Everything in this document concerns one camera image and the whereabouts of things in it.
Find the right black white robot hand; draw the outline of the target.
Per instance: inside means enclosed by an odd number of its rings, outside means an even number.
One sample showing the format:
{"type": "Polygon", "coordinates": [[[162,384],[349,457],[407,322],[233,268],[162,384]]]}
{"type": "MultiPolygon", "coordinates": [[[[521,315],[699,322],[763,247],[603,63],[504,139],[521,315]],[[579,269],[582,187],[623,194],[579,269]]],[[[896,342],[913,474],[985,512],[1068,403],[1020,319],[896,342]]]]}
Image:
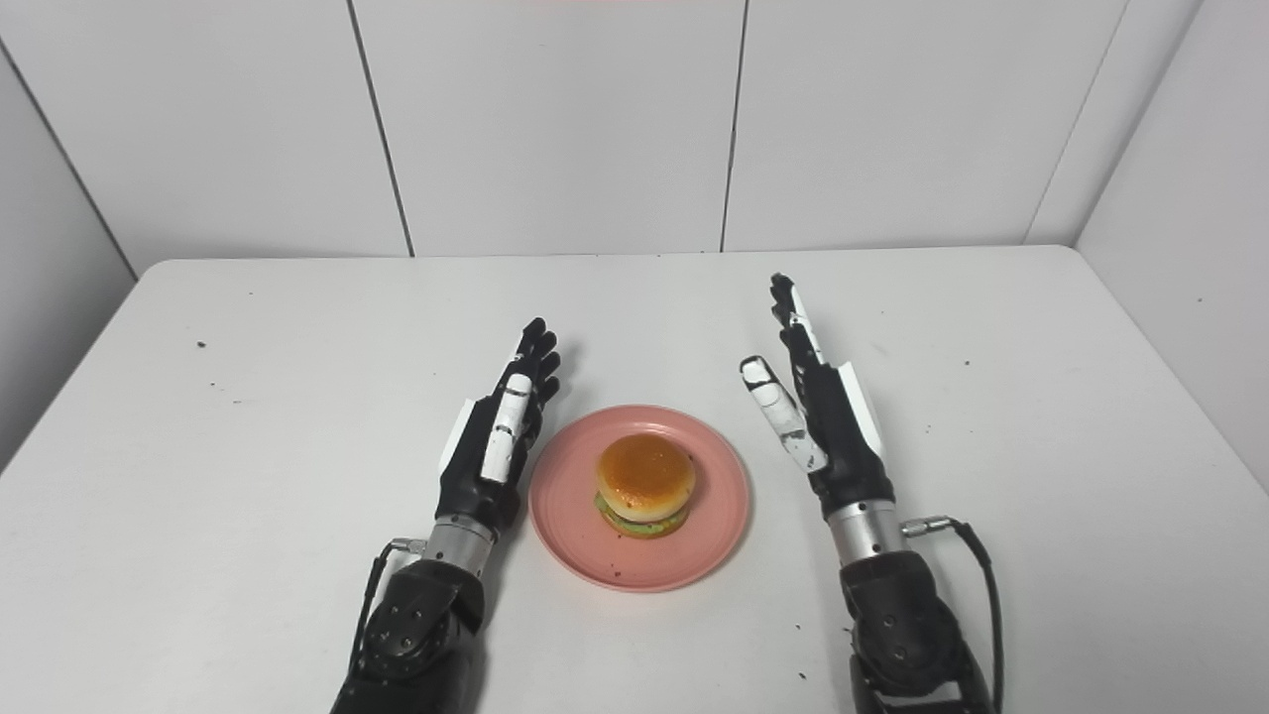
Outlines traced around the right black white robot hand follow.
{"type": "Polygon", "coordinates": [[[892,502],[876,419],[854,367],[827,361],[794,282],[775,273],[770,294],[794,388],[787,391],[769,361],[753,354],[740,363],[750,397],[808,476],[824,516],[857,502],[892,502]]]}

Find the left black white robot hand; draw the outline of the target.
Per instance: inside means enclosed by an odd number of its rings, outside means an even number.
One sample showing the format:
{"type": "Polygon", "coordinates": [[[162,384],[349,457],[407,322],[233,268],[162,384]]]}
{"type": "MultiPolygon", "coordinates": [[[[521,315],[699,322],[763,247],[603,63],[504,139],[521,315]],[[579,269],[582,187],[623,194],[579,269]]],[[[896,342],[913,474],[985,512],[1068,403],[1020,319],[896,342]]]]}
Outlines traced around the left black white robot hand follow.
{"type": "Polygon", "coordinates": [[[437,523],[457,517],[494,536],[516,523],[527,457],[541,436],[544,406],[561,388],[557,342],[543,317],[527,323],[494,391],[461,419],[439,478],[437,523]]]}

